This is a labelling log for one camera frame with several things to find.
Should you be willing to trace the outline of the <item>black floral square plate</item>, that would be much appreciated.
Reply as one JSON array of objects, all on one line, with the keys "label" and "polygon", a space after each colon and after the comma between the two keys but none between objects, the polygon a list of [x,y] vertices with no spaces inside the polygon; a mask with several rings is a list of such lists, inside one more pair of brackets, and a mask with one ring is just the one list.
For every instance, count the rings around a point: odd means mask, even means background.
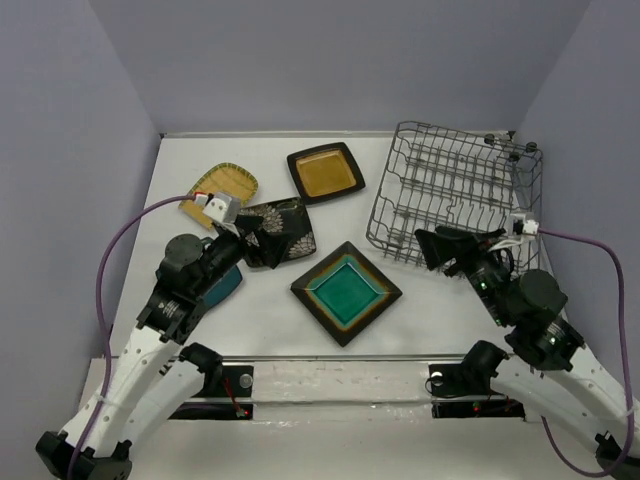
[{"label": "black floral square plate", "polygon": [[316,252],[311,220],[301,198],[290,197],[260,203],[241,209],[240,214],[263,216],[262,229],[267,232],[289,231],[298,235],[281,264],[308,257]]}]

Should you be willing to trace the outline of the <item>yellow green striped plate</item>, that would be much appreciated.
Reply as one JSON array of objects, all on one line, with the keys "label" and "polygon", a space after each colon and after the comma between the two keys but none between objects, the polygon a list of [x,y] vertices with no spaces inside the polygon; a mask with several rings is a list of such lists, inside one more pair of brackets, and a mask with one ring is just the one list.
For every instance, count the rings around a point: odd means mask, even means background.
[{"label": "yellow green striped plate", "polygon": [[[189,191],[190,194],[215,194],[219,191],[239,198],[246,205],[258,191],[258,181],[253,174],[243,167],[229,163],[219,163],[204,173]],[[214,225],[202,213],[202,206],[191,200],[184,200],[179,209],[206,230],[213,231]]]}]

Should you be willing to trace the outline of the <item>dark teal blue plate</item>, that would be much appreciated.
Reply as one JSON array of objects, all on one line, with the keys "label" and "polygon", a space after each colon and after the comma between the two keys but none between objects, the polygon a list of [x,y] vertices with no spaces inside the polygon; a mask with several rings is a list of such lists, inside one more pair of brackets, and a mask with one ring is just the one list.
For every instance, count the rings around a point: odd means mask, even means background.
[{"label": "dark teal blue plate", "polygon": [[222,301],[233,294],[243,281],[242,273],[238,266],[231,268],[220,280],[212,285],[203,296],[203,304],[206,310],[213,309]]}]

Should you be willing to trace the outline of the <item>amber square plate black rim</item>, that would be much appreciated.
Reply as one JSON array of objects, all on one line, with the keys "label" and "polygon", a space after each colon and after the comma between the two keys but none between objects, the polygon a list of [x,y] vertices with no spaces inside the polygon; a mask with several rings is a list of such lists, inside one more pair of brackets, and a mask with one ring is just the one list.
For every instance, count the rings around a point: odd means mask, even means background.
[{"label": "amber square plate black rim", "polygon": [[287,166],[305,205],[331,201],[363,190],[363,174],[344,142],[291,153]]}]

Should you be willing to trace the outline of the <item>teal square plate black rim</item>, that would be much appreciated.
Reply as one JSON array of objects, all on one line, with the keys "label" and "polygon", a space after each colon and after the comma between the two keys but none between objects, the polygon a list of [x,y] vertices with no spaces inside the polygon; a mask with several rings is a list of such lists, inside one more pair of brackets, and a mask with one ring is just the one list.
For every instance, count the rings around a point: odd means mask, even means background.
[{"label": "teal square plate black rim", "polygon": [[342,347],[403,295],[349,241],[292,282],[290,290]]}]

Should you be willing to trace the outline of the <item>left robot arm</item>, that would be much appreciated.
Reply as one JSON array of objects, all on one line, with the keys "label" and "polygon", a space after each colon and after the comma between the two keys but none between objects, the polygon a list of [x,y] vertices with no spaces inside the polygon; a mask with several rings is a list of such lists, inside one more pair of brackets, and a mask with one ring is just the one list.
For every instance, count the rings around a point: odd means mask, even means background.
[{"label": "left robot arm", "polygon": [[157,282],[105,380],[60,431],[48,431],[36,452],[58,479],[126,479],[132,458],[188,398],[221,383],[222,357],[188,338],[215,306],[213,290],[247,254],[275,268],[292,235],[268,232],[261,216],[238,216],[216,238],[171,239]]}]

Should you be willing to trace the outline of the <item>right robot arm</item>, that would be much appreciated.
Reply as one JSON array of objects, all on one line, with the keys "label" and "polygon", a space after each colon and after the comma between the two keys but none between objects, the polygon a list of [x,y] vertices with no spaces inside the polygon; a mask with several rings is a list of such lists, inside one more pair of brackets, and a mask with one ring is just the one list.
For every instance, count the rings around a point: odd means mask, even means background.
[{"label": "right robot arm", "polygon": [[437,399],[501,394],[540,415],[543,427],[562,427],[590,452],[599,468],[574,472],[593,479],[639,476],[639,401],[631,382],[625,319],[618,319],[623,379],[599,362],[563,316],[568,301],[545,270],[514,272],[512,248],[542,233],[524,214],[508,228],[468,232],[439,226],[415,233],[426,266],[463,276],[509,346],[477,341],[461,362],[433,367],[425,382]]}]

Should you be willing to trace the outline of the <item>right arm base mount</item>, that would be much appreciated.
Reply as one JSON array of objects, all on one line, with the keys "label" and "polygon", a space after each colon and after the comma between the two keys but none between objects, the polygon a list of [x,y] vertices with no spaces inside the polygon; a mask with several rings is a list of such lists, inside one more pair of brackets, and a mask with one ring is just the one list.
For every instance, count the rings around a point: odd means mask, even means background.
[{"label": "right arm base mount", "polygon": [[425,390],[434,419],[526,417],[520,402],[495,392],[487,376],[476,376],[461,364],[430,365]]}]

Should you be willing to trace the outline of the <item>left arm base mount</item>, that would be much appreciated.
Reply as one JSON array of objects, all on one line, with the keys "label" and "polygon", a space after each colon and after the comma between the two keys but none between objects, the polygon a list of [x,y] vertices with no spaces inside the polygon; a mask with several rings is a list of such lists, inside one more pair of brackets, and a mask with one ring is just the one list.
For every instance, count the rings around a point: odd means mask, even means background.
[{"label": "left arm base mount", "polygon": [[254,417],[252,400],[254,367],[227,365],[219,380],[207,380],[204,387],[184,402],[170,420],[249,421]]}]

